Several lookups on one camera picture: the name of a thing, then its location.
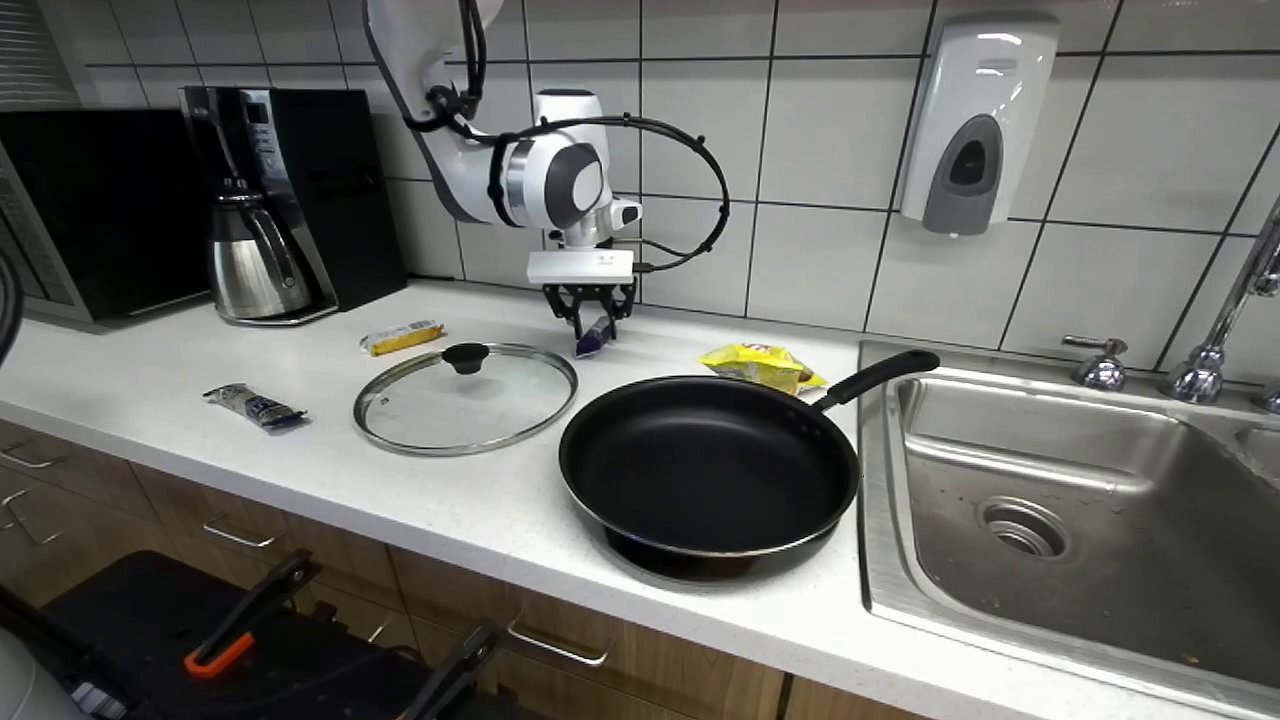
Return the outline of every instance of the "stainless steel kettle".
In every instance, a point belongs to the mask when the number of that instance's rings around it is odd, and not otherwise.
[[[227,324],[314,309],[304,263],[260,194],[217,197],[210,251],[217,312]]]

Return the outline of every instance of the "pot lid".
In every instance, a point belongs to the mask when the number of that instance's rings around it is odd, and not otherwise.
[[[534,346],[451,346],[380,374],[358,430],[409,457],[474,457],[553,426],[575,396],[567,362]]]

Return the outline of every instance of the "soap dispenser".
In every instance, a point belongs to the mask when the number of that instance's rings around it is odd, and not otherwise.
[[[1057,23],[944,30],[909,161],[909,222],[944,238],[1009,222],[1051,55]]]

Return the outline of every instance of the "countertop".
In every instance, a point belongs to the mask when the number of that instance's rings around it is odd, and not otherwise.
[[[404,322],[445,322],[447,342],[571,358],[567,327],[542,295],[463,285],[414,285],[310,327],[233,327],[214,304],[103,335],[27,322],[0,367],[0,416],[923,716],[1201,716],[874,615],[858,507],[817,558],[767,582],[684,585],[640,573],[586,530],[559,487],[558,439],[571,413],[489,457],[380,451],[358,431],[351,399],[414,353],[374,362],[362,335]],[[688,312],[640,312],[620,332],[609,353],[571,362],[575,408],[629,381],[702,374],[702,358],[730,342],[789,346],[827,381],[858,367],[850,332]],[[206,406],[200,392],[233,381],[304,408],[314,426],[265,438]],[[831,422],[858,439],[858,408]]]

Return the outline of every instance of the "sink drain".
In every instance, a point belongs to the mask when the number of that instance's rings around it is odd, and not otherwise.
[[[1068,533],[1065,520],[1034,499],[1020,496],[996,496],[984,507],[984,524],[996,541],[1024,558],[1065,558],[1068,552]]]

